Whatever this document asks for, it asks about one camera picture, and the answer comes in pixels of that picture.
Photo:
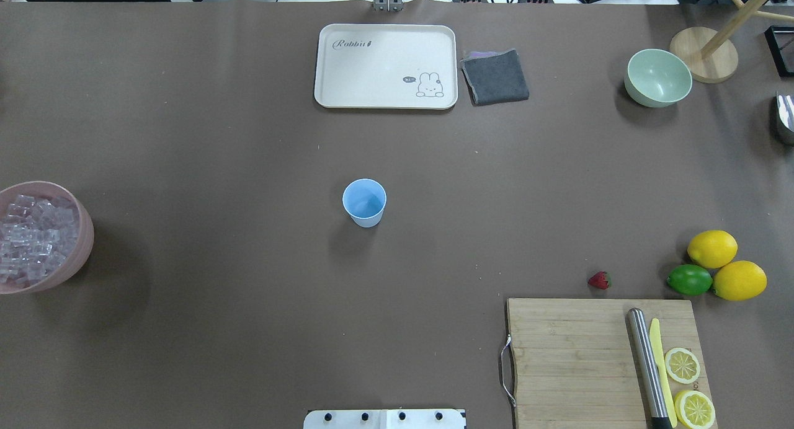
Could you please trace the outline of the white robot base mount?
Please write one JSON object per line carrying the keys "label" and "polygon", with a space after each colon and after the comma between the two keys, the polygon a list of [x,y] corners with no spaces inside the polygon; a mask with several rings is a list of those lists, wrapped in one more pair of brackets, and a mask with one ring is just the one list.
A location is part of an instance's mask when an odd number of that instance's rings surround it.
{"label": "white robot base mount", "polygon": [[352,409],[308,412],[303,428],[466,428],[458,409]]}

